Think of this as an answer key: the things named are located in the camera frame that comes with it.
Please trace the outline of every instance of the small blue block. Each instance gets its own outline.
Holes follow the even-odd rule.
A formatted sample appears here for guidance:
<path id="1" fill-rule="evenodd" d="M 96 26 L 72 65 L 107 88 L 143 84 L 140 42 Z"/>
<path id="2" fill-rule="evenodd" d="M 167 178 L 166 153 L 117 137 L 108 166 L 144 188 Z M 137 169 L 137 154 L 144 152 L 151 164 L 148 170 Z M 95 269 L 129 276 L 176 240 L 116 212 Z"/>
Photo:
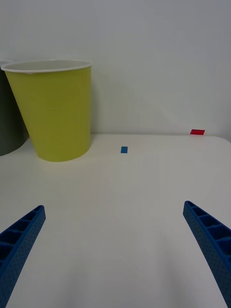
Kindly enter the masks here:
<path id="1" fill-rule="evenodd" d="M 0 234 L 0 308 L 5 308 L 46 219 L 39 205 Z"/>
<path id="2" fill-rule="evenodd" d="M 128 153 L 128 147 L 127 146 L 121 146 L 121 153 Z"/>
<path id="3" fill-rule="evenodd" d="M 231 308 L 231 230 L 190 201 L 185 202 L 183 215 L 203 252 L 226 305 Z"/>

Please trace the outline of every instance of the small red block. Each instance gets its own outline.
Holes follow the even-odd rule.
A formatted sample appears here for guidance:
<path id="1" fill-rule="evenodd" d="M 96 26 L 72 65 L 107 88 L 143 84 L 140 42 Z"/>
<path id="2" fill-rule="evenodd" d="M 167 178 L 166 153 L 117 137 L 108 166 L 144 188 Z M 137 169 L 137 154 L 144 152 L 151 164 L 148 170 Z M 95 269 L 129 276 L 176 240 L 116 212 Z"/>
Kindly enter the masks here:
<path id="1" fill-rule="evenodd" d="M 204 133 L 203 129 L 192 129 L 190 135 L 203 135 Z"/>

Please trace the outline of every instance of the white table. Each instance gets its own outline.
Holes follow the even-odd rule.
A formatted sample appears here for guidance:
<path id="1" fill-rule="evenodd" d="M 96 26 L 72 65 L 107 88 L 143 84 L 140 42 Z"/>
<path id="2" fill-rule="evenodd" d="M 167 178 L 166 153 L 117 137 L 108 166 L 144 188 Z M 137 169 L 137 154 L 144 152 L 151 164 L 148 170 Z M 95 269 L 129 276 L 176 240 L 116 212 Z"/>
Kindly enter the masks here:
<path id="1" fill-rule="evenodd" d="M 231 227 L 228 141 L 95 135 L 50 163 L 28 140 L 0 157 L 0 231 L 40 204 L 47 219 L 7 308 L 226 307 L 185 200 Z"/>

